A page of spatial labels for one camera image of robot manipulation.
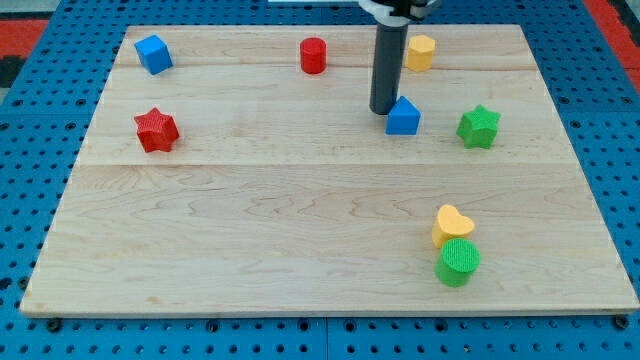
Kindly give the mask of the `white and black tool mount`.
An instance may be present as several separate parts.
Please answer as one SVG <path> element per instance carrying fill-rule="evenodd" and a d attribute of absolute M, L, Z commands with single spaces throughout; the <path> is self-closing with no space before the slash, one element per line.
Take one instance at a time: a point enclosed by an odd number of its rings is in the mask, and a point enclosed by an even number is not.
<path fill-rule="evenodd" d="M 405 26 L 424 20 L 442 0 L 358 0 L 358 5 L 385 26 Z"/>

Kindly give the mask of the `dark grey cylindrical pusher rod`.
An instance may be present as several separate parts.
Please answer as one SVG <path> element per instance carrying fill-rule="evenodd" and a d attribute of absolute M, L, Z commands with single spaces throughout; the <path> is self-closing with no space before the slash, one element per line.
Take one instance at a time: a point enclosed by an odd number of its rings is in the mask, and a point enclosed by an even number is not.
<path fill-rule="evenodd" d="M 387 115 L 397 101 L 407 32 L 407 25 L 377 24 L 369 99 L 377 115 Z"/>

